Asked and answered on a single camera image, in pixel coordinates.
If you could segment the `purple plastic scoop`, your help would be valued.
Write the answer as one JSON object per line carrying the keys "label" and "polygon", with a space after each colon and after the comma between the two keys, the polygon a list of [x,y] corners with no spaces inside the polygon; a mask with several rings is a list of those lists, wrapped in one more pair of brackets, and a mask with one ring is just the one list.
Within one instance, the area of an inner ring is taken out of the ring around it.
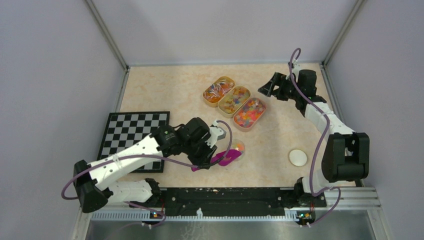
{"label": "purple plastic scoop", "polygon": [[225,152],[226,151],[214,153],[210,156],[207,156],[207,158],[204,161],[194,162],[193,165],[202,166],[202,165],[212,164],[222,158],[222,160],[218,162],[217,165],[221,167],[225,167],[243,155],[243,152],[237,149],[230,149],[226,155],[225,155]]}

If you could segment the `clear plastic cup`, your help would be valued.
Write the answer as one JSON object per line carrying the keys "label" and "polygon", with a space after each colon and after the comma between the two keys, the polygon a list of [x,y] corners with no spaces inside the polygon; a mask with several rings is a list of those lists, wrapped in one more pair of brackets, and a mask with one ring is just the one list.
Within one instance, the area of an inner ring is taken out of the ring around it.
{"label": "clear plastic cup", "polygon": [[246,152],[245,144],[239,139],[233,139],[230,147],[231,150],[236,150],[240,152],[240,156],[234,159],[235,162],[240,161]]}

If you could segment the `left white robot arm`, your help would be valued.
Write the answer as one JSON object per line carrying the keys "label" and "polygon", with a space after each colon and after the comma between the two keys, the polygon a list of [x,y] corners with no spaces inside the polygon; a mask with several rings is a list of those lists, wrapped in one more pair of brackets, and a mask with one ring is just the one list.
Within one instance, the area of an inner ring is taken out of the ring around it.
{"label": "left white robot arm", "polygon": [[134,145],[101,160],[74,164],[69,182],[76,192],[83,213],[95,212],[108,203],[138,202],[154,207],[160,202],[159,184],[152,178],[132,182],[119,179],[155,160],[169,161],[170,156],[185,154],[187,166],[209,169],[217,142],[226,137],[219,121],[207,125],[194,117],[177,127],[163,125]]}

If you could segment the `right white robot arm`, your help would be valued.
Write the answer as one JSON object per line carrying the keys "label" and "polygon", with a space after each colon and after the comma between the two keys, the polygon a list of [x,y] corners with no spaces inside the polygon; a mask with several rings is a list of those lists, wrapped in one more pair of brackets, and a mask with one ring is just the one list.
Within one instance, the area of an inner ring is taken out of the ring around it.
{"label": "right white robot arm", "polygon": [[303,69],[290,76],[275,72],[258,92],[280,101],[293,100],[300,113],[321,133],[318,141],[326,142],[321,167],[311,164],[309,176],[299,178],[293,190],[293,200],[307,206],[319,195],[334,188],[339,182],[365,179],[370,168],[370,138],[346,126],[330,109],[327,101],[317,95],[317,73]]}

